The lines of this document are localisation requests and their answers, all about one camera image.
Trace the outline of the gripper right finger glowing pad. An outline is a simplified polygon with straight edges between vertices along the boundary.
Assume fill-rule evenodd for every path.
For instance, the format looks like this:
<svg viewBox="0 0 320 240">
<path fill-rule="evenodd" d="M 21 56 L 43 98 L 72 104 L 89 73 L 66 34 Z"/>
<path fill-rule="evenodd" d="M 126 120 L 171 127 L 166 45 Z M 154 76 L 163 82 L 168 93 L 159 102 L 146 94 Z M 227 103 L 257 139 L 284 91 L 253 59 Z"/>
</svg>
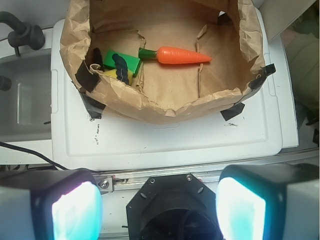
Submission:
<svg viewBox="0 0 320 240">
<path fill-rule="evenodd" d="M 317 165 L 228 165 L 221 172 L 215 202 L 226 240 L 320 238 Z"/>
</svg>

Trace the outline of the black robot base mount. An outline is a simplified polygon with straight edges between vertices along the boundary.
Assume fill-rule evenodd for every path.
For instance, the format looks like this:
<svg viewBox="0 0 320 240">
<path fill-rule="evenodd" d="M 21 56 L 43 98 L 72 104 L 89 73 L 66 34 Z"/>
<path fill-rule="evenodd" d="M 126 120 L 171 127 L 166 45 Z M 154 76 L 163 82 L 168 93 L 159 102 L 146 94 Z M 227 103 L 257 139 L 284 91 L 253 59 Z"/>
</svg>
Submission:
<svg viewBox="0 0 320 240">
<path fill-rule="evenodd" d="M 126 206 L 131 240 L 222 240 L 216 194 L 191 173 L 151 176 Z"/>
</svg>

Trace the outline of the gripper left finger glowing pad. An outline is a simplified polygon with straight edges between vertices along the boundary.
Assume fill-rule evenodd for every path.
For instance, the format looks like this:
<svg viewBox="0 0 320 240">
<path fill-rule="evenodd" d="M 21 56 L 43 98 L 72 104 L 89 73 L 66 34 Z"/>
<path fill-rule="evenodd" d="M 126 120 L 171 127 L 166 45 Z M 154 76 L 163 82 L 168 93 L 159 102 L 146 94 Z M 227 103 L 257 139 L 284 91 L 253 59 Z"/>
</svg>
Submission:
<svg viewBox="0 0 320 240">
<path fill-rule="evenodd" d="M 2 240 L 97 240 L 102 221 L 102 196 L 88 170 L 0 174 Z"/>
</svg>

